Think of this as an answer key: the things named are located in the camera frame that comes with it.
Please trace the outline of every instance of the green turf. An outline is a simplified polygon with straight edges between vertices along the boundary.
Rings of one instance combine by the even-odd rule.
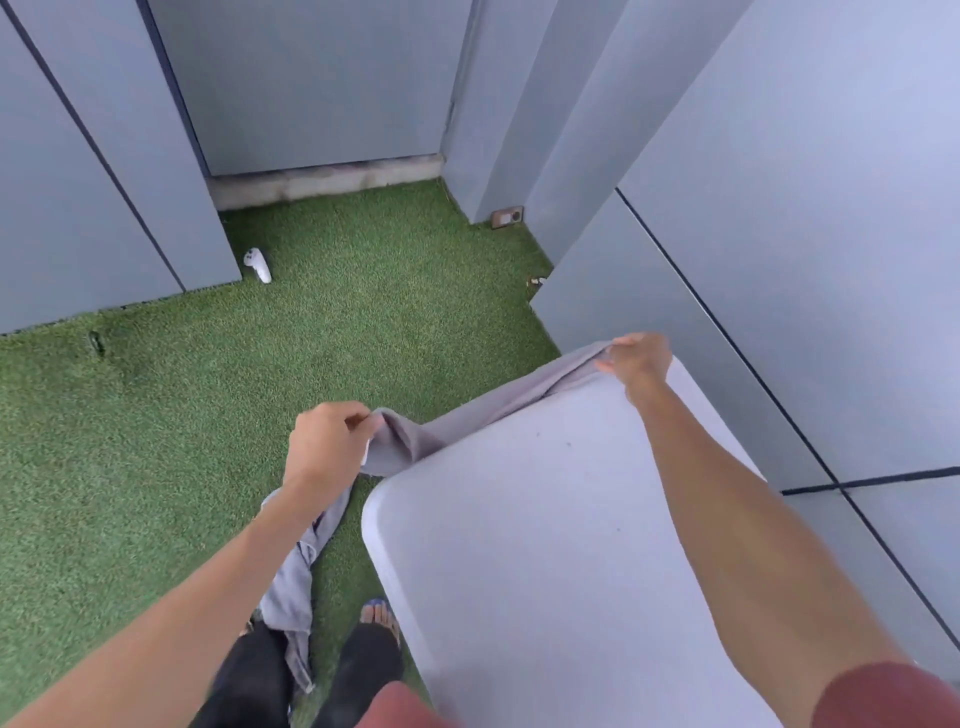
[[[556,355],[527,305],[527,277],[549,270],[529,233],[468,226],[438,182],[224,224],[235,252],[264,251],[271,285],[245,269],[0,338],[0,722],[256,513],[301,410],[359,399],[425,421]],[[379,593],[359,526],[371,487],[316,569],[322,686]]]

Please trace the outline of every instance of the electrical outlet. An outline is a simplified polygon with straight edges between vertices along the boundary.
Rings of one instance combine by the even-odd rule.
[[[516,207],[504,207],[497,210],[490,218],[492,228],[504,228],[508,225],[516,225],[523,222],[523,205]]]

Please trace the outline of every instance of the white tabletop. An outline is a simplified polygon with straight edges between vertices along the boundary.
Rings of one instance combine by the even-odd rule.
[[[679,362],[669,381],[752,467]],[[363,537],[435,706],[464,728],[780,725],[723,652],[611,377],[384,480]]]

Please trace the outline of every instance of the gray cloth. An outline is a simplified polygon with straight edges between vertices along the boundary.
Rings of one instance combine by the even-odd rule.
[[[491,423],[509,417],[546,397],[578,386],[599,376],[592,362],[610,342],[598,342],[551,361],[532,374],[508,382],[485,395],[457,407],[426,425],[418,425],[390,409],[379,409],[386,422],[370,442],[367,462],[361,473],[388,476],[406,470],[428,455],[462,440]],[[271,493],[263,501],[274,496]],[[287,636],[287,665],[304,692],[314,688],[309,662],[310,627],[313,609],[310,567],[330,540],[347,509],[350,489],[324,511],[287,554],[270,589],[260,601],[260,613],[271,629]]]

